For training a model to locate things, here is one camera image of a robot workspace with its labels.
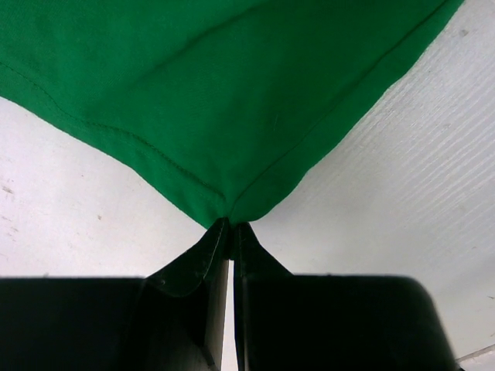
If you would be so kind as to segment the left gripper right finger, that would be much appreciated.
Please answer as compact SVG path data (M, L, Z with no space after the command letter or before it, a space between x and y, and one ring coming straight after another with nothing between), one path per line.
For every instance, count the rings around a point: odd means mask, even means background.
M234 228L241 370L456 370L428 292L409 277L301 275Z

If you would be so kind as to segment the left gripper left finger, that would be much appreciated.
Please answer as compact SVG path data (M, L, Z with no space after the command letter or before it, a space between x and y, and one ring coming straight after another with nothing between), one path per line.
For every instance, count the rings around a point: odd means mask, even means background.
M149 277L1 281L3 370L219 370L229 223Z

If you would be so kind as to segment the green t shirt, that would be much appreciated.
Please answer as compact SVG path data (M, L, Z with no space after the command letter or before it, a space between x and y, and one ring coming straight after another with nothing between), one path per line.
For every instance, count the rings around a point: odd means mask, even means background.
M254 221L332 151L458 1L3 1L1 95L186 215Z

